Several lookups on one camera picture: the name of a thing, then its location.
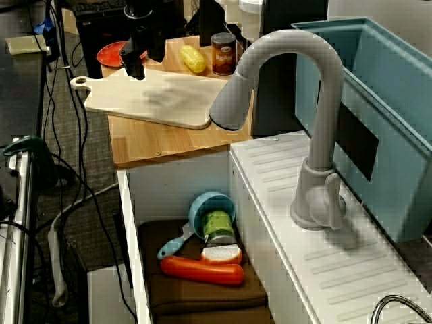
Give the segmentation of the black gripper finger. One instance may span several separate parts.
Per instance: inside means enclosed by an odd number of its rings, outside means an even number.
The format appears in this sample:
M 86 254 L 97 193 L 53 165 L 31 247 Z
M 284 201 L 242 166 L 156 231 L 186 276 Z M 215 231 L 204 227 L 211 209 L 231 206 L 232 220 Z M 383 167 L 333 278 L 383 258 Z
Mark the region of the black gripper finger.
M 144 80 L 145 72 L 141 58 L 137 57 L 136 59 L 129 59 L 126 63 L 126 72 L 136 80 Z

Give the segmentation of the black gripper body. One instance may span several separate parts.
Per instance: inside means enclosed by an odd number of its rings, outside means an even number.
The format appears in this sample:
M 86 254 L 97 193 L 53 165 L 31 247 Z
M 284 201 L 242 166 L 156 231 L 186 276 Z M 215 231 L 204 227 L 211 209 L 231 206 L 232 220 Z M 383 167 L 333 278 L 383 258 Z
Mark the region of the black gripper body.
M 122 64 L 133 64 L 147 50 L 149 45 L 149 32 L 151 31 L 150 14 L 146 16 L 133 16 L 126 14 L 130 38 L 119 50 Z

